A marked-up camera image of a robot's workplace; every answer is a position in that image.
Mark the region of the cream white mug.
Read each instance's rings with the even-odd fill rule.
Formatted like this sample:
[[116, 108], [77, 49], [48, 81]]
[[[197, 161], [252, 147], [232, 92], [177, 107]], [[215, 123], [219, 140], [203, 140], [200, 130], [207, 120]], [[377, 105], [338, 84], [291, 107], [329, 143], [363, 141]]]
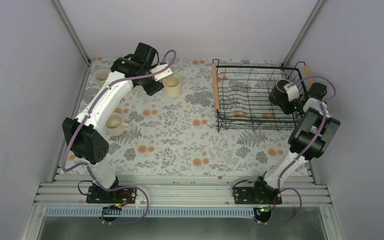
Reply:
[[163, 79], [163, 89], [162, 93], [167, 98], [177, 98], [179, 97], [182, 90], [182, 81], [177, 74], [173, 74]]

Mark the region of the black mug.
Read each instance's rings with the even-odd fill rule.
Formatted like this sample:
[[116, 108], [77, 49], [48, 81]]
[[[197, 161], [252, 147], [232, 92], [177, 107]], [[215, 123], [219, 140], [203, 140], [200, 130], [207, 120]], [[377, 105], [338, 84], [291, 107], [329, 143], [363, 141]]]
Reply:
[[289, 103], [289, 97], [284, 87], [290, 83], [291, 82], [287, 79], [279, 79], [274, 84], [268, 96], [269, 101], [273, 105], [281, 107]]

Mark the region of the light green mug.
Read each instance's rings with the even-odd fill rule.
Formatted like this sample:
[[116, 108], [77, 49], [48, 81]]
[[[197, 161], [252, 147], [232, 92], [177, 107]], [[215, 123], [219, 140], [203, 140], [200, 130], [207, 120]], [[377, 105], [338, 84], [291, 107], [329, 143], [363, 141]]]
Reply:
[[96, 83], [100, 88], [102, 88], [103, 85], [106, 83], [110, 73], [111, 73], [110, 69], [100, 69], [95, 73], [94, 77], [95, 77]]

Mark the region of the beige brown mug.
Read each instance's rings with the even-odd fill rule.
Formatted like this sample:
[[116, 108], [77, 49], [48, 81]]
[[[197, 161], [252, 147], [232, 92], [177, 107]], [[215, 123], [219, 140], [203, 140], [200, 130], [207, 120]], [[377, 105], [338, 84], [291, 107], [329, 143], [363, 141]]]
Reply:
[[117, 112], [110, 114], [104, 126], [107, 133], [112, 137], [121, 136], [132, 129], [132, 125], [125, 122], [122, 115]]

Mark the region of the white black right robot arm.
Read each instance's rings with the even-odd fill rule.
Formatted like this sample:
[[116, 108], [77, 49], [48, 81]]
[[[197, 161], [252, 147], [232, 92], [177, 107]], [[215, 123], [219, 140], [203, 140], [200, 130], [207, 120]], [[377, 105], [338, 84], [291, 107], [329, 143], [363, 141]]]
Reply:
[[273, 168], [255, 181], [250, 195], [258, 204], [280, 194], [283, 182], [296, 169], [321, 157], [341, 125], [329, 114], [327, 103], [323, 100], [327, 94], [326, 85], [313, 83], [301, 96], [292, 93], [294, 88], [294, 84], [281, 79], [269, 96], [272, 103], [289, 107], [291, 112], [302, 114], [302, 118], [287, 141], [288, 151]]

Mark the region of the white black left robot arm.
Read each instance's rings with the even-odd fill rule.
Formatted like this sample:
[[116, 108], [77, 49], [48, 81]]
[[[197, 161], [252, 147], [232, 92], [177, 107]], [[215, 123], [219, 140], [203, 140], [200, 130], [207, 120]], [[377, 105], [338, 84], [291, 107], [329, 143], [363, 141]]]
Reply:
[[171, 64], [158, 51], [140, 42], [134, 53], [116, 59], [109, 74], [87, 107], [76, 117], [67, 117], [62, 130], [67, 144], [61, 169], [69, 172], [85, 166], [92, 182], [100, 187], [99, 196], [111, 203], [119, 197], [118, 178], [106, 155], [109, 143], [104, 138], [105, 124], [122, 98], [141, 86], [149, 96], [163, 89], [161, 79], [172, 75]]

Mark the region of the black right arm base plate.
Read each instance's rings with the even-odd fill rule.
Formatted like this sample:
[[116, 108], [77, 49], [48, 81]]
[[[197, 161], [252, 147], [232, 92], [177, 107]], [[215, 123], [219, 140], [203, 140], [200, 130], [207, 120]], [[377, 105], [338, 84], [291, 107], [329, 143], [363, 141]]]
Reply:
[[277, 188], [236, 186], [232, 189], [234, 202], [237, 205], [269, 205], [283, 203], [282, 195]]

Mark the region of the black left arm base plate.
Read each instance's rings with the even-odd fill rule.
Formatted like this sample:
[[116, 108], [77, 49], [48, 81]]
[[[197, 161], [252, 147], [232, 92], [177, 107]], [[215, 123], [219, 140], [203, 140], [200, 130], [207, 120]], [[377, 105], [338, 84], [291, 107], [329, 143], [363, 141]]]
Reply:
[[97, 185], [92, 185], [88, 189], [85, 201], [88, 204], [124, 205], [134, 204], [136, 196], [137, 190], [135, 188], [129, 187], [116, 191], [105, 191]]

